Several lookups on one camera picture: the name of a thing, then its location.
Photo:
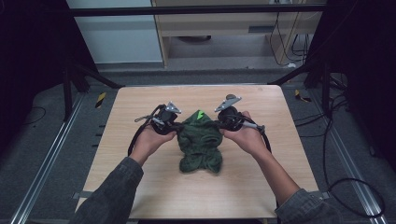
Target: black cable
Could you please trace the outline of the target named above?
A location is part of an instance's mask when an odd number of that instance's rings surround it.
[[[301,52],[301,51],[303,51],[303,50],[302,50],[302,49],[294,49],[294,45],[295,45],[295,43],[296,43],[296,41],[297,41],[297,37],[300,38],[299,35],[296,35],[296,36],[294,37],[293,43],[291,44],[291,53],[294,54],[295,56],[301,57],[301,56],[303,56],[303,55],[301,55],[301,54],[296,54],[295,52]]]
[[[303,63],[306,61],[306,56],[308,55],[308,49],[309,49],[309,35],[305,35],[305,42],[304,42],[304,52],[303,52]]]
[[[29,122],[23,123],[22,125],[34,124],[34,123],[38,122],[39,120],[43,119],[47,114],[47,110],[42,106],[33,106],[32,109],[41,109],[41,110],[43,110],[43,114],[41,115],[40,118],[38,118],[34,121],[29,121]]]
[[[330,110],[331,112],[333,112],[334,109],[335,109],[336,107],[345,104],[346,100],[341,101],[341,102],[338,103],[337,105],[334,105],[335,99],[338,98],[338,97],[340,97],[340,96],[342,96],[342,95],[344,95],[344,94],[341,94],[341,95],[335,97],[334,100],[332,101],[331,110]],[[332,194],[332,196],[334,197],[334,199],[335,199],[337,202],[339,202],[341,205],[343,205],[347,210],[349,210],[349,211],[352,212],[353,214],[356,214],[356,215],[358,215],[358,216],[360,216],[360,217],[367,217],[367,218],[381,217],[381,216],[385,213],[385,209],[386,209],[384,198],[383,198],[383,197],[381,196],[381,194],[380,194],[374,187],[372,187],[369,183],[367,183],[367,182],[365,182],[365,181],[363,181],[363,180],[357,179],[357,178],[341,178],[341,179],[335,181],[334,183],[330,184],[329,177],[328,177],[328,174],[327,174],[327,169],[326,169],[326,140],[327,140],[327,134],[328,134],[328,132],[330,131],[331,127],[332,127],[332,116],[329,117],[329,121],[328,121],[328,124],[327,124],[327,126],[326,126],[326,130],[325,130],[325,133],[324,133],[324,136],[323,136],[323,145],[322,145],[322,146],[323,146],[323,148],[322,148],[322,165],[323,165],[323,174],[324,174],[325,182],[326,182],[326,185],[327,185],[327,187],[328,187],[328,190],[327,190],[327,191],[330,192],[330,193]],[[347,182],[347,181],[356,181],[356,182],[359,182],[359,183],[364,184],[364,185],[366,185],[367,187],[369,187],[369,188],[378,196],[378,198],[380,199],[380,201],[381,201],[380,207],[381,207],[381,205],[382,205],[381,211],[380,211],[378,214],[375,214],[375,215],[367,215],[367,214],[361,213],[361,212],[359,212],[359,211],[357,211],[357,210],[351,208],[351,207],[348,206],[346,203],[344,203],[341,199],[339,199],[339,198],[336,196],[336,194],[332,191],[332,189],[333,189],[335,186],[337,186],[338,184],[343,183],[343,182]]]
[[[341,91],[346,91],[347,90],[347,86],[340,80],[338,80],[337,78],[333,77],[332,75],[330,75],[330,80],[332,81],[333,85],[335,85],[334,87],[338,90]]]
[[[343,74],[340,76],[340,78],[341,78],[341,83],[345,86],[345,84],[344,84],[344,76],[343,76]]]
[[[149,125],[149,122],[151,118],[154,117],[155,112],[157,112],[157,110],[163,108],[164,106],[166,105],[158,105],[157,107],[155,107],[155,109],[151,112],[150,115],[134,120],[134,122],[138,122],[141,119],[146,119],[146,121],[142,125],[140,125],[139,129],[137,129],[136,133],[134,134],[134,138],[132,139],[131,144],[128,147],[128,156],[131,155],[132,150],[134,150],[134,144],[136,143],[137,138],[143,132],[143,130],[145,130],[145,128]]]
[[[311,116],[308,116],[308,117],[305,117],[305,118],[302,118],[302,119],[294,119],[293,121],[295,122],[295,121],[310,119],[310,118],[313,118],[313,117],[316,117],[316,116],[323,116],[323,115],[324,115],[323,113],[320,113],[320,114],[311,115]]]
[[[273,37],[273,33],[274,33],[274,31],[275,31],[275,28],[277,28],[277,31],[278,31],[278,34],[279,34],[279,39],[280,39],[280,42],[281,42],[281,44],[282,44],[283,52],[285,53],[285,56],[286,56],[292,63],[297,63],[297,62],[299,62],[300,60],[291,59],[291,58],[289,57],[288,53],[286,52],[285,44],[283,43],[282,35],[280,34],[280,30],[279,30],[279,12],[276,13],[276,21],[275,21],[274,29],[273,29],[273,31],[271,32],[271,35],[270,35],[270,46],[271,46],[271,50],[272,50],[274,56],[275,56],[275,51],[274,51],[274,48],[273,48],[273,46],[272,46],[272,37]],[[276,61],[276,63],[277,63],[278,65],[281,65],[281,66],[287,65],[287,64],[282,64],[282,63],[278,62],[277,59],[276,59],[276,57],[275,57],[275,61]]]
[[[251,119],[245,115],[242,115],[242,114],[240,114],[240,115],[226,115],[225,117],[226,118],[237,118],[237,119],[241,119],[243,121],[247,121],[249,123],[257,125],[257,123],[254,122],[253,119]],[[262,140],[264,140],[264,143],[265,143],[268,151],[270,151],[272,153],[270,141],[268,140],[268,136],[265,134],[265,130],[258,127],[257,131],[260,132],[260,134],[262,135]]]
[[[323,117],[325,117],[325,116],[326,116],[325,114],[322,114],[322,115],[320,115],[319,117],[316,117],[316,118],[314,118],[314,119],[311,119],[311,120],[309,120],[309,121],[307,121],[307,122],[305,122],[305,123],[296,124],[295,126],[296,126],[296,127],[301,127],[301,126],[304,126],[304,125],[313,123],[313,122],[317,121],[318,119],[321,119],[321,118],[323,118]]]
[[[304,64],[304,56],[306,54],[306,48],[307,48],[307,42],[306,42],[306,36],[305,36],[305,40],[304,40],[304,47],[303,47],[303,56],[302,56],[302,63]]]
[[[321,137],[323,135],[324,135],[324,133],[323,134],[318,134],[318,135],[299,135],[299,137],[301,137],[301,138],[304,138],[304,137],[310,138],[310,137]]]

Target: gray sleeve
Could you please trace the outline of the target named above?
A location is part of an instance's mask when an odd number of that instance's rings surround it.
[[[282,223],[343,223],[341,213],[320,198],[299,189],[275,210]]]
[[[140,165],[126,157],[81,205],[69,223],[126,223],[142,177]]]

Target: wooden table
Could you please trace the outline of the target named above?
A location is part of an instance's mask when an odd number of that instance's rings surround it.
[[[234,106],[249,111],[264,124],[273,154],[302,188],[318,190],[303,146],[278,86],[162,86],[120,89],[94,158],[84,190],[94,191],[126,156],[137,128],[160,104],[169,101],[182,110],[181,122],[202,109],[216,119],[214,109],[229,93],[241,96]],[[130,218],[255,218],[275,217],[276,199],[259,165],[233,141],[223,138],[218,175],[207,170],[182,174],[177,138],[162,145],[143,166]]]

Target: gray floor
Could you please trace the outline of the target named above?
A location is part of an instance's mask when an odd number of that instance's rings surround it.
[[[213,36],[209,41],[199,39],[174,38],[167,68],[142,67],[133,72],[103,72],[112,80],[125,85],[188,85],[188,84],[264,84],[286,75],[291,68],[279,66],[272,57],[264,36]],[[303,97],[315,98],[319,89],[305,90],[302,86],[304,75],[294,78],[282,89],[294,119],[305,118],[319,113],[315,103],[297,100],[294,91],[299,89]],[[110,113],[117,90],[89,79],[92,87],[84,94],[84,100],[76,121],[67,136],[64,146],[49,174],[48,180],[37,198],[29,216],[30,219],[67,220],[73,213],[77,200],[73,193],[80,192],[88,175],[100,133]],[[101,108],[95,108],[98,95],[105,91],[106,98]],[[340,91],[332,91],[335,97]],[[37,95],[35,106],[45,108],[45,116],[33,124],[24,125],[13,140],[11,153],[0,160],[0,220],[12,217],[29,189],[41,162],[45,159],[56,133],[59,131],[63,115],[63,90],[56,86]],[[26,119],[33,121],[43,115],[42,109],[32,109]],[[363,178],[373,185],[386,199],[388,223],[396,223],[396,176],[388,163],[381,158],[370,156],[368,144],[359,125],[352,115],[341,107],[334,112],[334,125],[342,137],[352,160],[361,171]],[[299,135],[307,158],[318,182],[319,189],[326,190],[322,170],[323,137],[304,137],[323,133],[325,123],[320,119],[312,124],[299,127]],[[331,182],[346,177],[345,165],[337,153],[335,142],[329,137],[326,145],[326,162]],[[360,211],[361,200],[351,184],[336,189],[337,195]],[[337,207],[347,223],[372,223],[368,218],[356,216],[330,198],[329,203]]]

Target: crumpled cloth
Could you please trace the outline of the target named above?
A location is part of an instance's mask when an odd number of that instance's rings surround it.
[[[197,110],[182,123],[184,128],[177,134],[178,145],[184,152],[180,171],[188,173],[208,169],[217,174],[222,165],[222,156],[218,150],[222,134],[218,125],[201,110]]]

